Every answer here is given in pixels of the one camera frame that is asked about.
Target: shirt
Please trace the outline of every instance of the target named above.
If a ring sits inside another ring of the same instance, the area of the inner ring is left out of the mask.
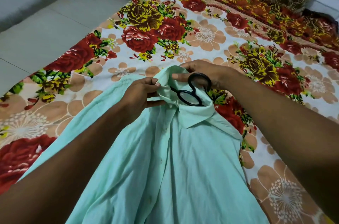
[[[171,78],[185,72],[170,66],[155,76],[159,97],[167,104],[145,109],[122,130],[67,224],[269,223],[238,159],[242,136],[214,110],[202,89],[197,95],[204,107],[184,104],[171,90],[190,90]],[[96,97],[22,178],[95,122],[140,78],[125,76]]]

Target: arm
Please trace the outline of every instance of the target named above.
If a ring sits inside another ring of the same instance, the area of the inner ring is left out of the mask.
[[[323,211],[339,223],[339,125],[291,101],[236,70],[196,60],[181,65],[189,72],[202,72],[212,88],[226,89],[255,123]],[[174,74],[185,82],[190,74]]]
[[[82,191],[121,130],[146,107],[164,101],[157,79],[133,82],[123,98],[60,152],[0,196],[2,223],[65,223]]]

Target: person's left arm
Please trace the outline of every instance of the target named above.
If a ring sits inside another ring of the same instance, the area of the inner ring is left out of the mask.
[[[164,101],[157,79],[134,81],[123,98],[60,152],[0,196],[0,218],[7,224],[65,223],[94,171],[124,127],[147,107]]]

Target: bed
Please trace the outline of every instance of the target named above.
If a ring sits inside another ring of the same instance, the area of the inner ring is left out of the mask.
[[[195,59],[235,68],[339,123],[338,53],[336,26],[311,13],[260,0],[131,0],[1,97],[0,193],[113,82]],[[210,96],[243,136],[239,160],[270,222],[329,223],[236,98]]]

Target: tiled floor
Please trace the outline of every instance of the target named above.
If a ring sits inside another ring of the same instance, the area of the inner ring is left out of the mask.
[[[0,97],[54,61],[127,0],[58,0],[0,33]]]

